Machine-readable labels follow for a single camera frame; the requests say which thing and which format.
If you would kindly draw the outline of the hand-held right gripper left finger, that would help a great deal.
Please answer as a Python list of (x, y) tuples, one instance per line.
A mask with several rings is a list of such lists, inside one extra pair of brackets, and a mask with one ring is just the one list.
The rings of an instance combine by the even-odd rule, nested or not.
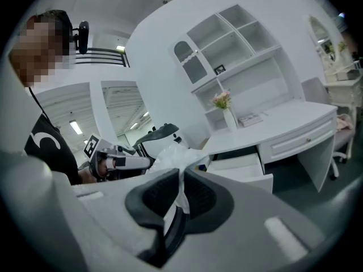
[(179, 170), (174, 168), (133, 188), (125, 198), (125, 207), (134, 221), (139, 226), (155, 230), (157, 233), (151, 248), (138, 255), (138, 258), (155, 267), (162, 267), (167, 260), (164, 216), (178, 193)]

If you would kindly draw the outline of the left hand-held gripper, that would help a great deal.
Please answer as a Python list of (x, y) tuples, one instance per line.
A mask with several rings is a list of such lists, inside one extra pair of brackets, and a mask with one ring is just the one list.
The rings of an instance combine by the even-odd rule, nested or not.
[[(125, 179), (138, 176), (149, 169), (155, 162), (147, 152), (159, 152), (176, 138), (179, 128), (174, 124), (164, 124), (136, 141), (132, 147), (109, 142), (102, 137), (91, 134), (83, 149), (89, 162), (92, 176), (98, 182)], [(105, 179), (98, 176), (98, 159), (112, 157), (115, 159), (115, 170)]]

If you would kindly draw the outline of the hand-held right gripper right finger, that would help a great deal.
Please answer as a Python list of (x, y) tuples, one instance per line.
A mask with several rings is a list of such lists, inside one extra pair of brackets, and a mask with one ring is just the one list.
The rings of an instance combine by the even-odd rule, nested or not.
[(167, 254), (174, 254), (187, 235), (215, 231), (234, 209), (234, 199), (225, 187), (191, 169), (184, 171), (184, 194), (189, 203), (189, 214), (176, 208), (166, 233)]

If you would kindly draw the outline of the person's left hand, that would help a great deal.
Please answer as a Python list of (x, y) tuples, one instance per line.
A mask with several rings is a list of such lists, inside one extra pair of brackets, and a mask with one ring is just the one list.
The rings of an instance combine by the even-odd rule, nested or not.
[(101, 179), (105, 179), (115, 170), (115, 159), (112, 157), (99, 158), (97, 172)]

